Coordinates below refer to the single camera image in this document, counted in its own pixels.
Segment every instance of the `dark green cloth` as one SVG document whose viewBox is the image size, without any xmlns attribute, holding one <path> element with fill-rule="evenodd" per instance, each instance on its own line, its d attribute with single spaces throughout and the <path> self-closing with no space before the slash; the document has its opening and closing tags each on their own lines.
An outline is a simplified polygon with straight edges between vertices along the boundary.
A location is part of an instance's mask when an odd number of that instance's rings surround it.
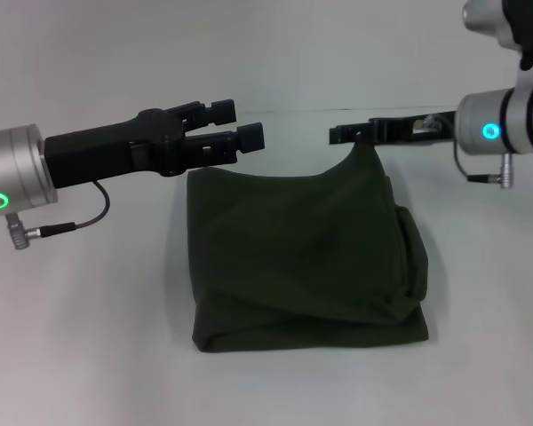
<svg viewBox="0 0 533 426">
<path fill-rule="evenodd" d="M 427 257 L 372 146 L 314 177 L 189 174 L 200 351 L 427 340 Z"/>
</svg>

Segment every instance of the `white wall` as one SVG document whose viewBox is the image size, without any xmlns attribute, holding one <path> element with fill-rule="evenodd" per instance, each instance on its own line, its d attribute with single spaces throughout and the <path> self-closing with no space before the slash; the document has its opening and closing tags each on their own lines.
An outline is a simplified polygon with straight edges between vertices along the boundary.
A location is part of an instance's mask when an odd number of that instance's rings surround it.
<svg viewBox="0 0 533 426">
<path fill-rule="evenodd" d="M 51 136 L 233 98 L 240 123 L 264 123 L 267 150 L 232 170 L 319 173 L 349 149 L 328 146 L 329 127 L 513 85 L 514 54 L 467 33 L 461 8 L 0 0 L 0 129 L 36 122 Z M 379 153 L 429 252 L 430 342 L 198 353 L 185 177 L 119 177 L 94 228 L 15 253 L 0 220 L 0 426 L 533 425 L 533 157 L 502 193 L 462 182 L 448 146 Z M 100 208 L 82 185 L 22 218 L 81 221 Z"/>
</svg>

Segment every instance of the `cloth fold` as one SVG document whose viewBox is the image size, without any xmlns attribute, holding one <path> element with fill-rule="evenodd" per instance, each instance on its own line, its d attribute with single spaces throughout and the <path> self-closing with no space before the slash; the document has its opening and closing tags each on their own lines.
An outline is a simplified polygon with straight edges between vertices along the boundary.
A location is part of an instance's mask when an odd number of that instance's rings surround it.
<svg viewBox="0 0 533 426">
<path fill-rule="evenodd" d="M 203 169 L 187 190 L 200 351 L 427 340 L 426 251 L 372 146 L 319 176 Z"/>
</svg>

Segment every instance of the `cable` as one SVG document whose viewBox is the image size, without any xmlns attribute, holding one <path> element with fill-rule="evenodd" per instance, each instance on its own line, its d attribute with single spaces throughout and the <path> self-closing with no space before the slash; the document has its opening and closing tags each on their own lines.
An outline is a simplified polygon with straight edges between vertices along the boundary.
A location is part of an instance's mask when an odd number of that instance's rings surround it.
<svg viewBox="0 0 533 426">
<path fill-rule="evenodd" d="M 468 179 L 469 175 L 465 171 L 464 167 L 462 167 L 462 163 L 460 162 L 460 159 L 458 158 L 458 143 L 456 141 L 456 132 L 454 131 L 454 126 L 452 125 L 450 120 L 446 118 L 444 115 L 435 114 L 434 118 L 436 118 L 438 121 L 442 122 L 446 127 L 448 127 L 450 130 L 450 133 L 452 133 L 452 138 L 454 139 L 454 162 L 456 163 L 456 167 L 458 168 L 460 173 L 462 173 L 462 176 Z"/>
<path fill-rule="evenodd" d="M 76 231 L 77 229 L 83 229 L 87 226 L 97 224 L 107 215 L 108 211 L 110 210 L 110 197 L 108 196 L 107 190 L 99 182 L 93 180 L 92 183 L 99 188 L 99 191 L 101 191 L 103 197 L 105 197 L 105 208 L 97 217 L 92 220 L 88 220 L 87 222 L 83 222 L 82 224 L 69 222 L 66 224 L 59 225 L 40 226 L 39 228 L 37 228 L 37 230 L 39 231 L 38 233 L 35 233 L 35 230 L 28 230 L 28 233 L 26 233 L 26 235 L 28 237 L 32 235 L 33 238 L 48 238 L 52 237 L 53 235 L 59 235 L 61 233 L 71 233 L 73 231 Z"/>
<path fill-rule="evenodd" d="M 83 228 L 86 228 L 87 226 L 97 224 L 107 215 L 108 211 L 110 210 L 110 197 L 108 196 L 107 190 L 103 187 L 103 185 L 101 185 L 96 180 L 93 180 L 92 184 L 97 186 L 99 188 L 99 191 L 101 191 L 101 193 L 103 194 L 103 197 L 105 197 L 105 208 L 94 219 L 88 220 L 87 222 L 83 222 L 82 224 L 79 224 L 79 225 L 75 225 L 76 229 L 83 229 Z"/>
</svg>

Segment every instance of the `black stripe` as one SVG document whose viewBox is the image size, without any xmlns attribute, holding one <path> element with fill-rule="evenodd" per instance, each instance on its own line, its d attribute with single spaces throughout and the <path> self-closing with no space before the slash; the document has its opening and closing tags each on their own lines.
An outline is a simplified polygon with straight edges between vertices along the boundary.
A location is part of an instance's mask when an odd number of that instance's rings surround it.
<svg viewBox="0 0 533 426">
<path fill-rule="evenodd" d="M 527 135 L 529 136 L 529 142 L 533 145 L 533 91 L 527 103 Z"/>
<path fill-rule="evenodd" d="M 505 96 L 504 100 L 501 103 L 501 108 L 499 110 L 499 125 L 501 127 L 501 140 L 504 143 L 505 148 L 507 148 L 507 151 L 509 151 L 511 154 L 517 154 L 517 151 L 512 146 L 511 142 L 509 141 L 509 137 L 507 137 L 507 106 L 509 105 L 509 99 L 512 98 L 513 93 L 515 92 L 515 89 L 509 90 Z"/>
</svg>

